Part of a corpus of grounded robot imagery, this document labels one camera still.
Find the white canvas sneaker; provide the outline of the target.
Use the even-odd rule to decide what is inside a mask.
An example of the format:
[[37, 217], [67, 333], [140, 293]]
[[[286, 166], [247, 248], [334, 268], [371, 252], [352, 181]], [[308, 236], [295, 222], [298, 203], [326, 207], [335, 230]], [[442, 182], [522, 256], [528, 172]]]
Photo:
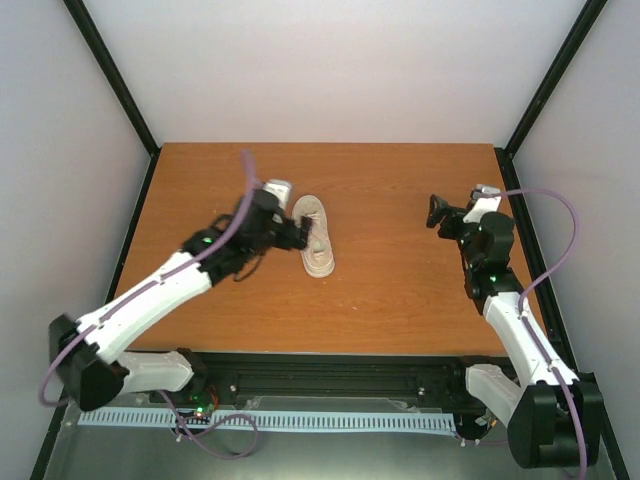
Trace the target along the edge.
[[297, 222], [304, 217], [311, 220], [307, 247], [301, 252], [306, 272], [313, 278], [329, 276], [334, 270], [335, 259], [323, 203], [314, 195], [304, 195], [295, 203], [292, 215]]

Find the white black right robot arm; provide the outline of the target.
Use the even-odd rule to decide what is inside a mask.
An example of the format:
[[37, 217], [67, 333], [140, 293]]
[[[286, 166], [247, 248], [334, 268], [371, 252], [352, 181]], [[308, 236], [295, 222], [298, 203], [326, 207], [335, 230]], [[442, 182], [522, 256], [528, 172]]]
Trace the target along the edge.
[[576, 467], [584, 478], [599, 456], [604, 399], [595, 381], [560, 357], [534, 318], [510, 266], [515, 222], [500, 210], [505, 193], [478, 185], [466, 207], [432, 195], [426, 225], [456, 242], [468, 298], [498, 335], [515, 370], [510, 380], [492, 364], [467, 367], [465, 386], [507, 429], [523, 468]]

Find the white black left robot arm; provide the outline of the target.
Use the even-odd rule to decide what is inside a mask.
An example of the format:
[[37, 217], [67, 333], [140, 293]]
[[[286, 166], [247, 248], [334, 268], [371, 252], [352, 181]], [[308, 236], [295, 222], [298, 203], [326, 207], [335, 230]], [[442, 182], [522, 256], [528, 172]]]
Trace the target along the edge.
[[51, 366], [84, 412], [126, 393], [164, 390], [197, 402], [208, 390], [206, 365], [188, 348], [135, 353], [129, 346], [173, 310], [226, 278], [250, 276], [271, 248], [303, 250], [311, 219], [285, 209], [292, 186], [270, 180], [242, 199], [233, 214], [197, 231], [149, 277], [77, 320], [61, 315], [49, 326]]

